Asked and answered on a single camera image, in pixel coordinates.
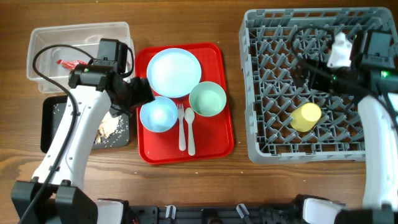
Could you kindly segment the light blue bowl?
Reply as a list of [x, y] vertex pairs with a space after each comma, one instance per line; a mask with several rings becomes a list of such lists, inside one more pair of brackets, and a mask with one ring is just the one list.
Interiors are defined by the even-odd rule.
[[177, 118], [177, 105], [164, 96], [156, 96], [154, 101], [144, 104], [139, 112], [142, 125], [153, 133], [170, 130], [177, 122]]

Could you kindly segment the yellow cup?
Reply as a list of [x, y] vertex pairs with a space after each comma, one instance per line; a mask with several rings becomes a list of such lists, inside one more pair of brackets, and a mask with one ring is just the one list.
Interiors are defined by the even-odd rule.
[[321, 116], [322, 111], [317, 104], [306, 103], [291, 113], [290, 125], [296, 131], [307, 132], [317, 124]]

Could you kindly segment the light blue plate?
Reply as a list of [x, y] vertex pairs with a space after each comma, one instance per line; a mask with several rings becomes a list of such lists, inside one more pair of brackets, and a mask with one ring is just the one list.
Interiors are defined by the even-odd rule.
[[169, 48], [151, 58], [146, 75], [151, 88], [159, 95], [181, 98], [199, 84], [202, 69], [191, 52]]

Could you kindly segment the white plastic fork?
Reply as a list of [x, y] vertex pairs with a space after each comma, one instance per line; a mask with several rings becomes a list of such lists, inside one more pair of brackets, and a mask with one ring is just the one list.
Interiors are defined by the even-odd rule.
[[178, 147], [181, 151], [186, 150], [186, 140], [183, 119], [185, 116], [185, 110], [182, 104], [177, 104], [178, 109]]

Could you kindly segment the red snack wrapper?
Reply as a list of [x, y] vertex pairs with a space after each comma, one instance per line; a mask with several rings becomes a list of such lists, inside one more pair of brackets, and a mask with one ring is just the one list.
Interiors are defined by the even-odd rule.
[[68, 70], [74, 70], [77, 65], [86, 65], [86, 62], [82, 60], [58, 60], [57, 61], [58, 65], [61, 65], [62, 67], [68, 69]]

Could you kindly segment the white plastic spoon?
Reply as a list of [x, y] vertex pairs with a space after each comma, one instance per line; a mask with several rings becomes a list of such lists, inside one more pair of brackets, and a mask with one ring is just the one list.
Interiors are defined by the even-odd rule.
[[193, 121], [195, 119], [195, 112], [191, 108], [185, 110], [185, 121], [188, 124], [188, 154], [195, 155], [195, 140], [193, 135]]

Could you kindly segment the mint green bowl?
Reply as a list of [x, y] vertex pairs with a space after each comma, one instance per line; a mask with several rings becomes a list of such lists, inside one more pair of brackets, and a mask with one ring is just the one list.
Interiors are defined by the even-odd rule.
[[227, 102], [226, 92], [215, 82], [200, 82], [192, 89], [188, 99], [192, 110], [204, 117], [218, 115]]

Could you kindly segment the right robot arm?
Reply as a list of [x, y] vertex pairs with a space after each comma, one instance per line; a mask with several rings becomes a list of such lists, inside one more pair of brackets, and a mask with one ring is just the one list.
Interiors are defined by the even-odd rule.
[[305, 223], [397, 223], [397, 69], [390, 53], [392, 32], [359, 31], [352, 41], [331, 36], [327, 62], [305, 59], [296, 46], [297, 86], [349, 95], [357, 105], [364, 133], [366, 186], [363, 206], [347, 209], [326, 199], [307, 197], [300, 209]]

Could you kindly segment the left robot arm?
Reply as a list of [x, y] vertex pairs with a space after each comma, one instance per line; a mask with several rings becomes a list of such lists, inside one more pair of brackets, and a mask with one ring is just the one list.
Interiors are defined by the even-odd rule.
[[11, 199], [21, 223], [137, 223], [126, 200], [92, 200], [83, 191], [85, 170], [103, 118], [117, 117], [154, 101], [146, 78], [134, 77], [132, 49], [101, 39], [96, 56], [70, 72], [65, 111], [29, 181], [14, 184]]

